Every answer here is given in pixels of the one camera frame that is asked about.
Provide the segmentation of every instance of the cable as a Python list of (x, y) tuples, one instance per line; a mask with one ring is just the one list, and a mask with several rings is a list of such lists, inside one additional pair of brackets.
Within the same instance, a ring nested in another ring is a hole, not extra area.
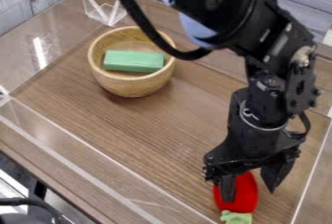
[(137, 22), (137, 24), (141, 26), (145, 34), (149, 36), (149, 38), (154, 41), (154, 43), (158, 45), (158, 47), (167, 52), (174, 57), (178, 57), (183, 60), (195, 60), (205, 55), (208, 55), (212, 50), (208, 50), (205, 48), (198, 48), (193, 51), (179, 51), (175, 48), (173, 48), (169, 43), (165, 41), (159, 33), (157, 32), (154, 26), (151, 25), (138, 3), (135, 0), (119, 0), (123, 7), (126, 8), (133, 20)]
[(0, 206), (20, 206), (20, 205), (37, 206), (43, 208), (54, 215), (55, 224), (62, 224), (63, 214), (58, 212), (47, 203), (28, 198), (0, 198)]

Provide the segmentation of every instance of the wooden table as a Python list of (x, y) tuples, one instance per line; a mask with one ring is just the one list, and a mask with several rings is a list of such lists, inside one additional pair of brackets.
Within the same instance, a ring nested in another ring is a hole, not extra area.
[[(175, 12), (154, 0), (138, 1), (177, 47), (190, 49)], [(56, 62), (12, 92), (8, 108), (0, 109), (0, 115), (9, 119), (0, 122), (1, 151), (98, 222), (158, 223), (153, 216), (165, 218), (165, 223), (177, 223), (167, 222), (174, 216), (182, 218), (178, 223), (213, 223), (206, 218), (217, 222), (221, 213), (213, 202), (212, 185), (203, 182), (199, 172), (202, 155), (228, 133), (230, 93), (245, 86), (241, 58), (225, 50), (209, 55), (201, 64), (178, 61), (171, 81), (157, 93), (123, 99), (107, 93), (92, 77), (87, 49), (110, 28), (78, 18), (83, 15), (82, 0), (64, 0), (36, 21), (3, 37), (0, 50), (16, 53), (11, 41), (16, 37), (20, 40), (21, 32), (29, 28), (32, 32), (50, 15), (63, 26), (82, 27), (84, 39), (68, 46)], [(86, 23), (91, 32), (84, 30)], [(116, 27), (131, 24), (126, 17)], [(68, 28), (58, 34), (74, 36)], [(331, 71), (323, 59), (319, 68), (325, 70), (319, 84), (328, 94)], [(254, 223), (291, 223), (329, 125), (321, 114), (329, 106), (327, 96), (316, 112), (309, 112), (312, 130), (303, 156), (273, 195), (257, 176), (260, 204)], [(297, 121), (292, 128), (301, 128)], [(133, 203), (154, 215), (143, 217)], [(197, 217), (194, 209), (206, 218)]]

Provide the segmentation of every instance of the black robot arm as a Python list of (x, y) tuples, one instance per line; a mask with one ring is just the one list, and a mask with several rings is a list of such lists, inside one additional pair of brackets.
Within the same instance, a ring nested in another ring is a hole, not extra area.
[[(226, 202), (233, 201), (236, 177), (257, 168), (273, 192), (300, 156), (300, 144), (311, 130), (305, 110), (315, 107), (320, 94), (311, 32), (280, 9), (277, 0), (163, 0), (179, 10), (186, 34), (201, 46), (193, 52), (181, 52), (157, 37), (135, 1), (120, 1), (149, 37), (170, 54), (195, 59), (213, 49), (229, 48), (245, 58), (249, 85), (232, 95), (228, 137), (205, 155), (203, 173), (220, 186)], [(304, 133), (286, 130), (288, 120), (296, 116)]]

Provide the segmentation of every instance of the green block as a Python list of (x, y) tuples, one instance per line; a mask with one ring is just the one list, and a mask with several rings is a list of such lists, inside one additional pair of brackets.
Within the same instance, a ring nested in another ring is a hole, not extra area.
[(252, 213), (237, 213), (225, 210), (221, 220), (226, 221), (228, 224), (252, 224), (253, 215)]
[(103, 68), (108, 71), (154, 73), (162, 69), (165, 54), (129, 50), (108, 50)]

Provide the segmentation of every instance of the wooden bowl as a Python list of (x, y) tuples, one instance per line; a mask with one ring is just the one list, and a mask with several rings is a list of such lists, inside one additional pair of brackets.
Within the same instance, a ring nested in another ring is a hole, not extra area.
[[(175, 47), (170, 37), (159, 32), (169, 44)], [(118, 28), (102, 34), (88, 49), (88, 62), (94, 76), (102, 87), (123, 97), (142, 97), (155, 92), (167, 82), (175, 68), (175, 58), (165, 54), (165, 66), (151, 74), (111, 72), (103, 69), (104, 53), (108, 49), (165, 53), (137, 26)]]

